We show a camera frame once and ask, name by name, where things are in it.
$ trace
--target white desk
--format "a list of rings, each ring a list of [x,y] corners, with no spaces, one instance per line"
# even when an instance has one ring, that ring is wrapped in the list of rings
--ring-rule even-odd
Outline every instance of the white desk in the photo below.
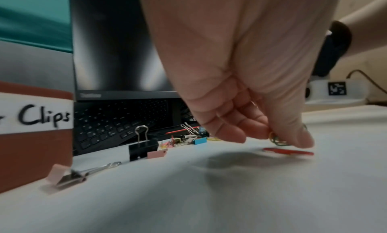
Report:
[[[45,180],[0,194],[1,233],[386,232],[387,108],[305,114],[312,158],[259,152],[268,141],[168,151],[49,193]],[[127,146],[74,158],[127,161]]]

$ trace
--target black wristband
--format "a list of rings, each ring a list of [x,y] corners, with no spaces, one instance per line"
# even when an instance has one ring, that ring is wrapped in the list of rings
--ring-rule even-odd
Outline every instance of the black wristband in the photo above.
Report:
[[[332,34],[325,37],[312,76],[327,76],[351,45],[352,33],[344,23],[334,21],[329,30]]]

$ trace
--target white device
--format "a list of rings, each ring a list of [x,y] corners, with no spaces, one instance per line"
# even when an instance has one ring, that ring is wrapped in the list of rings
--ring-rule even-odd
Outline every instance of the white device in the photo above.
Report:
[[[369,84],[365,80],[311,79],[306,88],[305,103],[307,105],[363,104],[368,95]]]

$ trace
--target finger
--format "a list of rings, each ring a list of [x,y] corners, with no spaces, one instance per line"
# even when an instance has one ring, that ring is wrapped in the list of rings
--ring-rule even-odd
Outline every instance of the finger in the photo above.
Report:
[[[256,105],[254,105],[247,89],[239,92],[233,99],[233,103],[235,108],[237,108],[242,115],[268,126],[267,117]]]
[[[263,104],[270,128],[281,140],[299,148],[310,148],[314,140],[304,128],[301,119],[305,101],[305,85],[296,84],[293,89],[264,95]]]
[[[230,142],[244,143],[246,141],[246,134],[242,129],[225,123],[216,115],[215,111],[192,111],[192,114],[212,136]]]
[[[256,139],[267,139],[269,136],[269,127],[267,125],[247,118],[245,115],[241,114],[234,107],[234,103],[232,101],[224,103],[216,110],[216,114],[225,123],[232,126],[237,126],[243,130],[248,137]]]

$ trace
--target red strip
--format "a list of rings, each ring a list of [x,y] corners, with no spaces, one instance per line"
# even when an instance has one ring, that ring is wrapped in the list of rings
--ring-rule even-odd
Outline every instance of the red strip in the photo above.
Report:
[[[274,152],[274,153],[284,154],[284,155],[307,155],[307,156],[314,155],[313,152],[287,150],[287,149],[280,149],[280,148],[263,148],[263,150],[267,152]]]
[[[165,134],[168,135],[168,134],[170,134],[170,133],[178,133],[178,132],[182,132],[182,131],[187,131],[187,130],[186,130],[186,129],[180,129],[180,130],[168,132],[168,133],[165,133]]]

